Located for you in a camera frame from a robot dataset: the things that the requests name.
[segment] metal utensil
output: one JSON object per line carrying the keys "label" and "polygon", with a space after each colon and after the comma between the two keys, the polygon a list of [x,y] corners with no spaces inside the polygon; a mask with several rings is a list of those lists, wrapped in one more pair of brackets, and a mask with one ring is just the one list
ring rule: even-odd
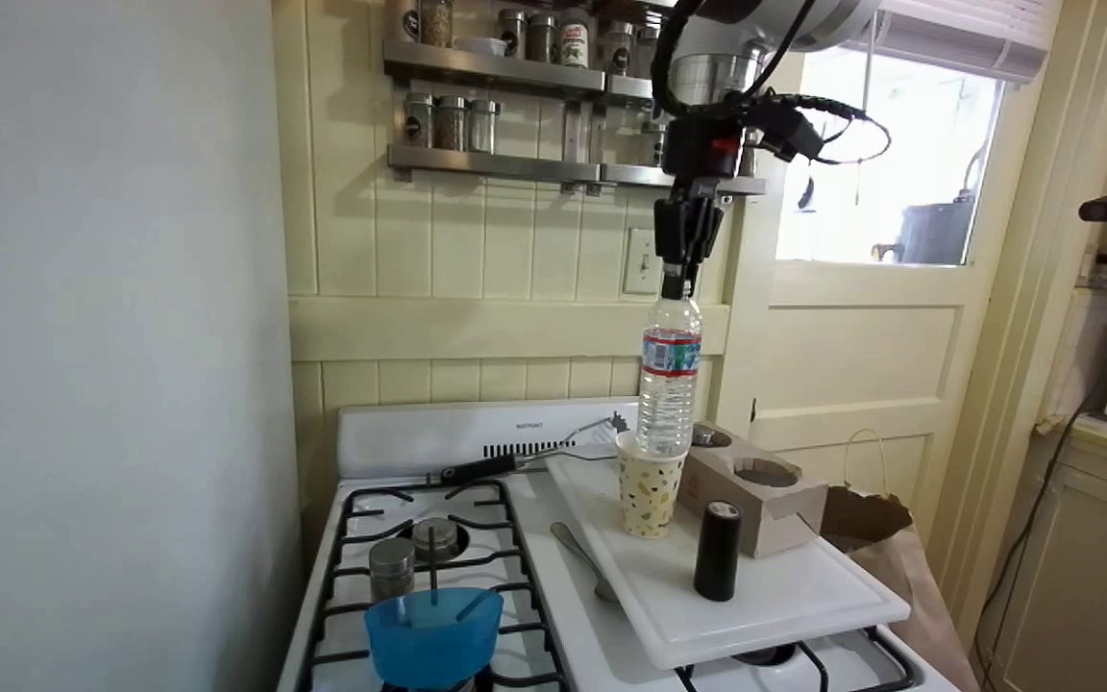
{"label": "metal utensil", "polygon": [[618,603],[618,592],[607,585],[607,575],[600,571],[594,556],[580,547],[580,539],[563,526],[563,524],[549,524],[549,533],[575,556],[591,567],[594,575],[594,601],[604,603]]}

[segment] door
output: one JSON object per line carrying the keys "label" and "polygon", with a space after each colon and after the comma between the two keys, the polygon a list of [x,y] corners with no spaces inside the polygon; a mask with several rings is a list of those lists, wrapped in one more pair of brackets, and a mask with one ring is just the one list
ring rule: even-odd
{"label": "door", "polygon": [[816,480],[900,495],[928,533],[1032,88],[844,51],[803,57],[786,83],[868,98],[894,142],[860,169],[767,166],[714,412]]}

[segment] spice rack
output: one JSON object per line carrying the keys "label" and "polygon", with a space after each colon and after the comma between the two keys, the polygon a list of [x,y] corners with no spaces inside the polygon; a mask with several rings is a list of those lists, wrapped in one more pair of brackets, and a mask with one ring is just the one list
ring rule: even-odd
{"label": "spice rack", "polygon": [[[645,7],[667,10],[671,0],[645,0]],[[618,75],[604,67],[580,67],[580,64],[549,64],[549,61],[521,61],[521,57],[494,57],[494,53],[474,53],[458,46],[426,46],[404,39],[404,10],[409,10],[406,0],[389,0],[385,10],[385,74],[400,93],[409,88],[409,79],[438,79],[438,83],[466,83],[466,88],[491,88],[491,93],[521,93],[521,94],[547,94],[558,105],[586,105],[594,116],[614,105],[648,105],[652,79],[648,75]],[[618,189],[667,189],[671,178],[661,166],[614,166],[614,160],[549,160],[549,157],[504,157],[504,152],[479,152],[479,149],[431,149],[409,144],[395,135],[385,160],[406,178],[416,169],[421,173],[466,173],[466,178],[506,178],[506,182],[554,182],[554,183],[585,183],[594,192],[600,183]],[[718,183],[722,196],[759,196],[764,182],[739,178]]]}

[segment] window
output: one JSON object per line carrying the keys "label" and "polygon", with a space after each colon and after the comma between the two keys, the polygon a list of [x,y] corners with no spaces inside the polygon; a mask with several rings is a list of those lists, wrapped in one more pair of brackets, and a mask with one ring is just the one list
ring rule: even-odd
{"label": "window", "polygon": [[776,255],[784,262],[962,264],[1003,79],[821,51],[808,53],[800,93],[860,105],[892,130],[892,149],[866,166],[786,166]]}

